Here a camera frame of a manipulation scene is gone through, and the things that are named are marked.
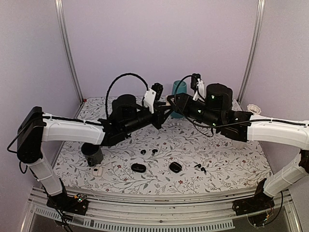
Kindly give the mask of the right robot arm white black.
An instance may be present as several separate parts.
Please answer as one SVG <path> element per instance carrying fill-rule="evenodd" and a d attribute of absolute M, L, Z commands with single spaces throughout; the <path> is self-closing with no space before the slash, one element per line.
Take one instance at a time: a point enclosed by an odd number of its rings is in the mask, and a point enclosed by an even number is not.
<path fill-rule="evenodd" d="M 173 110 L 203 128 L 239 142 L 263 141 L 291 145 L 300 149 L 296 157 L 277 173 L 263 179 L 249 199 L 254 211 L 261 210 L 281 190 L 309 175 L 309 122 L 291 121 L 232 110 L 232 89 L 210 84 L 206 95 L 186 93 L 169 95 Z"/>

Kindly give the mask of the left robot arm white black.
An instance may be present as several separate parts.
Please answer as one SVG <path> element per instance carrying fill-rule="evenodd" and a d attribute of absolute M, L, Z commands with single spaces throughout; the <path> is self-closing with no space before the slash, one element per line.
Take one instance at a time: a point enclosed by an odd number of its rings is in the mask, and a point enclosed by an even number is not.
<path fill-rule="evenodd" d="M 171 112 L 170 105 L 156 100 L 144 99 L 143 105 L 138 105 L 135 96 L 130 94 L 114 100 L 112 114 L 97 122 L 54 116 L 36 106 L 24 119 L 13 139 L 17 143 L 15 154 L 34 173 L 53 202 L 60 209 L 67 210 L 72 200 L 45 159 L 43 142 L 72 141 L 114 146 L 127 139 L 132 132 L 148 125 L 160 129 Z"/>

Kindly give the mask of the black open earbud case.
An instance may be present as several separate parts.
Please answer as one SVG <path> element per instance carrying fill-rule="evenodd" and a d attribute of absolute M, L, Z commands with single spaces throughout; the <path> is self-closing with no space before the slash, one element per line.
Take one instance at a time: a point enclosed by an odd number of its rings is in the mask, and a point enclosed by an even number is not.
<path fill-rule="evenodd" d="M 169 169 L 174 173 L 179 173 L 182 170 L 182 166 L 177 162 L 172 162 L 169 165 Z"/>

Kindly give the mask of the black oval earbud case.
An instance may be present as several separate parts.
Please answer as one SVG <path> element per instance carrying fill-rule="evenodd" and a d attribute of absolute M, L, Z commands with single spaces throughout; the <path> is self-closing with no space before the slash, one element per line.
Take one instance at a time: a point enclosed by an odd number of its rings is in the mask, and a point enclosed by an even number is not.
<path fill-rule="evenodd" d="M 138 173 L 146 172 L 146 166 L 139 163 L 134 163 L 131 165 L 131 170 Z"/>

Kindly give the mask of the white earbud case front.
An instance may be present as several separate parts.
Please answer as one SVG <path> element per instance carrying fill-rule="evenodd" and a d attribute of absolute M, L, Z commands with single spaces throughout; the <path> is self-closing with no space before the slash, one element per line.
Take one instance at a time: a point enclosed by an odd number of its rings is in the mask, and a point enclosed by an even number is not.
<path fill-rule="evenodd" d="M 103 175 L 103 168 L 101 166 L 95 166 L 92 169 L 92 175 L 94 177 L 101 177 Z"/>

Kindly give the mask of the dark grey mug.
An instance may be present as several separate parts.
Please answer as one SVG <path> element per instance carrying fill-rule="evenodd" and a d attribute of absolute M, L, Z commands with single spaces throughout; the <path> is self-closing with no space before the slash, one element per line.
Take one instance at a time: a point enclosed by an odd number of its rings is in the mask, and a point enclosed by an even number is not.
<path fill-rule="evenodd" d="M 90 167 L 101 164 L 103 160 L 103 153 L 100 145 L 84 143 L 81 147 L 81 152 Z"/>

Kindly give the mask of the white ribbed vase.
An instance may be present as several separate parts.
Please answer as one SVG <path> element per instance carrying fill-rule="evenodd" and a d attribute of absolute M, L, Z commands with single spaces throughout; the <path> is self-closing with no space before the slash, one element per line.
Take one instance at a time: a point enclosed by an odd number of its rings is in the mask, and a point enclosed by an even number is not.
<path fill-rule="evenodd" d="M 261 114 L 261 109 L 260 107 L 258 107 L 257 105 L 255 104 L 248 104 L 247 105 L 247 111 L 253 113 L 254 115 L 259 115 Z M 247 143 L 247 137 L 246 137 L 246 134 L 242 133 L 241 134 L 241 141 L 238 141 L 238 140 L 233 140 L 232 141 L 232 145 L 237 148 L 237 149 L 243 149 L 245 146 L 246 146 L 246 143 Z"/>

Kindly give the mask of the front aluminium rail base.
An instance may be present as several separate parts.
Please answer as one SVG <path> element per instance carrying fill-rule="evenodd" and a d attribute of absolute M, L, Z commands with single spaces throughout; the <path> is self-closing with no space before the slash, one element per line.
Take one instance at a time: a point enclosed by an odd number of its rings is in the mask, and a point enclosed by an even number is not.
<path fill-rule="evenodd" d="M 256 225 L 266 210 L 237 215 L 232 205 L 254 194 L 253 187 L 212 193 L 128 194 L 67 187 L 83 193 L 84 216 L 70 214 L 75 232 L 303 232 L 293 198 L 284 190 L 274 198 L 270 224 Z"/>

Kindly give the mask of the right aluminium frame post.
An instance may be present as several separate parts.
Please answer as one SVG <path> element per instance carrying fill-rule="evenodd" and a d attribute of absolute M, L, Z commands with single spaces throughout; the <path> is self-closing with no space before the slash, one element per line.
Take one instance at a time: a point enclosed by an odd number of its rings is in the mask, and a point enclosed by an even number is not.
<path fill-rule="evenodd" d="M 247 59 L 243 79 L 241 82 L 239 94 L 237 97 L 237 102 L 241 104 L 245 97 L 245 92 L 249 84 L 249 79 L 251 75 L 251 71 L 253 68 L 255 53 L 258 47 L 258 41 L 261 33 L 262 23 L 263 23 L 263 17 L 264 17 L 264 10 L 265 10 L 265 0 L 258 0 L 257 1 L 257 9 L 256 9 L 256 16 L 255 16 L 255 23 L 253 28 L 253 36 L 251 41 L 251 46 L 249 50 L 249 56 Z"/>

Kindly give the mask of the aluminium frame post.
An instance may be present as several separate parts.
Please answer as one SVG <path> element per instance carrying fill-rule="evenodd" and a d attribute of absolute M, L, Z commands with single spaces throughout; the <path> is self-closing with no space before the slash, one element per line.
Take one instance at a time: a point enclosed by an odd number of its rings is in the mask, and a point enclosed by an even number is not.
<path fill-rule="evenodd" d="M 56 15 L 57 15 L 57 20 L 58 20 L 58 25 L 60 29 L 60 35 L 62 38 L 65 54 L 66 54 L 66 59 L 68 62 L 69 66 L 69 71 L 70 75 L 72 78 L 73 82 L 73 87 L 75 89 L 77 98 L 80 103 L 84 102 L 84 97 L 82 94 L 82 89 L 78 80 L 74 60 L 73 60 L 73 55 L 70 47 L 70 42 L 69 42 L 69 36 L 68 36 L 68 31 L 67 31 L 67 26 L 66 26 L 66 20 L 65 20 L 65 14 L 64 14 L 64 9 L 63 9 L 63 1 L 62 0 L 55 0 L 55 7 L 56 7 Z"/>
<path fill-rule="evenodd" d="M 255 23 L 253 28 L 253 36 L 251 41 L 251 46 L 249 50 L 249 56 L 247 59 L 243 79 L 241 82 L 239 94 L 237 97 L 237 102 L 241 104 L 245 97 L 245 92 L 249 84 L 249 79 L 251 75 L 251 71 L 253 68 L 255 53 L 258 47 L 258 41 L 261 33 L 262 23 L 263 23 L 263 17 L 264 17 L 264 10 L 265 10 L 265 0 L 258 0 L 257 1 L 257 9 L 256 9 L 256 16 L 255 16 Z"/>

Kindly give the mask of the left aluminium frame post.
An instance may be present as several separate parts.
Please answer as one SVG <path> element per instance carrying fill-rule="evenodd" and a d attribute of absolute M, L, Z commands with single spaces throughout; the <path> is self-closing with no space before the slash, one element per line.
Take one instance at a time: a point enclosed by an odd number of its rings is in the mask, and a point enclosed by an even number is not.
<path fill-rule="evenodd" d="M 63 1 L 62 0 L 55 0 L 55 7 L 56 7 L 56 15 L 57 15 L 57 20 L 58 20 L 58 25 L 60 29 L 60 35 L 62 38 L 65 54 L 66 54 L 66 59 L 68 62 L 69 66 L 69 71 L 70 75 L 72 78 L 73 82 L 73 87 L 75 89 L 77 98 L 80 103 L 84 102 L 84 97 L 82 94 L 82 89 L 78 80 L 74 60 L 73 60 L 73 55 L 70 47 L 70 42 L 69 42 L 69 36 L 68 36 L 68 31 L 67 31 L 67 26 L 66 26 L 66 20 L 65 20 L 65 14 L 64 14 L 64 9 L 63 9 Z"/>

